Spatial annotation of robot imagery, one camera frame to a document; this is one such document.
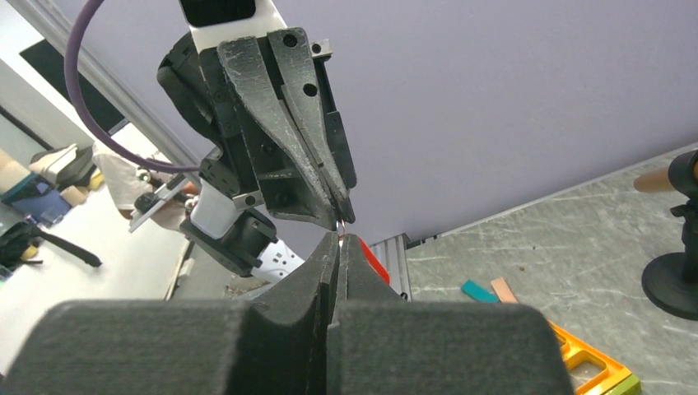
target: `concrete-patterned surface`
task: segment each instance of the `concrete-patterned surface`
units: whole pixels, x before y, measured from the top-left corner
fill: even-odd
[[[698,322],[664,313],[640,277],[682,251],[679,193],[643,194],[633,179],[657,160],[407,251],[415,300],[470,302],[459,287],[504,277],[519,301],[626,365],[643,394],[698,393]]]

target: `black screen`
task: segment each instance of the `black screen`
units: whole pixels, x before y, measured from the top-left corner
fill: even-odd
[[[20,55],[70,102],[63,77],[63,56],[48,41],[42,40],[20,53]],[[95,88],[80,75],[80,89],[87,108],[97,123],[109,134],[117,132],[114,128],[125,117]]]

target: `white table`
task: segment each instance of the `white table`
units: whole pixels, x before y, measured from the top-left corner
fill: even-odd
[[[99,268],[49,243],[0,287],[0,373],[7,374],[31,329],[46,311],[66,300],[163,299],[171,283],[184,236],[148,221],[135,233],[117,212],[109,191],[91,193],[49,230],[103,262]]]

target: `cable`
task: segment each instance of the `cable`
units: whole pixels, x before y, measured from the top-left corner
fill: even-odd
[[[70,101],[75,107],[77,115],[85,126],[87,126],[87,130],[89,130],[97,140],[103,142],[110,150],[136,165],[145,167],[149,170],[160,171],[161,173],[189,173],[198,171],[198,166],[174,166],[159,160],[144,159],[112,140],[109,134],[107,134],[95,119],[92,118],[90,110],[87,109],[85,100],[82,97],[82,91],[78,83],[80,74],[77,71],[77,55],[80,52],[80,45],[82,44],[83,37],[85,37],[87,27],[103,2],[104,0],[87,0],[85,6],[80,10],[80,14],[77,16],[75,24],[70,30],[70,36],[67,39],[63,69],[65,72],[68,97],[70,97]]]

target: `beige shirt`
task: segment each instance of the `beige shirt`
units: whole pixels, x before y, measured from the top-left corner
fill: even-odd
[[[167,161],[152,142],[132,124],[123,127],[113,139],[134,154]],[[153,192],[152,185],[136,177],[138,166],[111,151],[104,143],[95,142],[92,147],[92,161],[104,175],[109,195],[117,209],[133,210],[135,209],[133,204],[139,196]],[[151,174],[153,178],[162,182],[167,182],[172,177],[170,174],[157,172],[151,172]],[[184,205],[179,202],[170,202],[153,214],[151,219],[165,229],[179,231],[179,224],[184,220],[185,215]]]

